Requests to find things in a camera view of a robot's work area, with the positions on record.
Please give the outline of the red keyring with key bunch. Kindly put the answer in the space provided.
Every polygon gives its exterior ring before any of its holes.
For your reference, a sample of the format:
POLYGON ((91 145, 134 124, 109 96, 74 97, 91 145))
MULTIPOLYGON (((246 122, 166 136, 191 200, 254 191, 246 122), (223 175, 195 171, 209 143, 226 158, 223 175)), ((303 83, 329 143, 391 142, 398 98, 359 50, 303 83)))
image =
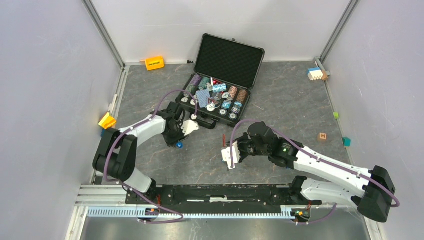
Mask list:
POLYGON ((226 160, 225 160, 225 156, 224 156, 224 154, 223 154, 223 151, 226 149, 226 135, 225 134, 222 134, 222 148, 221 148, 221 157, 222 157, 222 162, 223 163, 226 163, 226 160))

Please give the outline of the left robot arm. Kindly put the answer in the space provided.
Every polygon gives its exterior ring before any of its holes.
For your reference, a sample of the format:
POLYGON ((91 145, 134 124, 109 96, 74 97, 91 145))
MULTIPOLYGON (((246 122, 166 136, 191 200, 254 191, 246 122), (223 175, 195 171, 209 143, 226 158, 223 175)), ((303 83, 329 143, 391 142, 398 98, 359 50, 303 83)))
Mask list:
POLYGON ((169 147, 177 147, 187 138, 182 127, 186 113, 183 107, 169 103, 167 109, 157 112, 152 119, 145 118, 145 124, 104 131, 92 162, 94 170, 104 173, 138 191, 138 197, 145 204, 157 198, 156 182, 136 169, 137 148, 147 140, 162 135, 169 147))

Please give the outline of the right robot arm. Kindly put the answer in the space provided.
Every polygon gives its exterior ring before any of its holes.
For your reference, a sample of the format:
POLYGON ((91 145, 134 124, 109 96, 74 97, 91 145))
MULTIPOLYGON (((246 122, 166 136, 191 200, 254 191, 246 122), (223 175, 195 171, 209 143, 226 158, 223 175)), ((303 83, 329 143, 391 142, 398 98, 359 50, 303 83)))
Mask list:
POLYGON ((275 166, 322 179, 295 177, 288 190, 295 205, 345 205, 379 223, 387 222, 390 210, 400 207, 396 188, 385 168, 376 165, 368 169, 343 163, 290 139, 263 121, 250 122, 247 132, 239 138, 231 136, 221 150, 228 169, 234 169, 248 156, 266 156, 275 166))

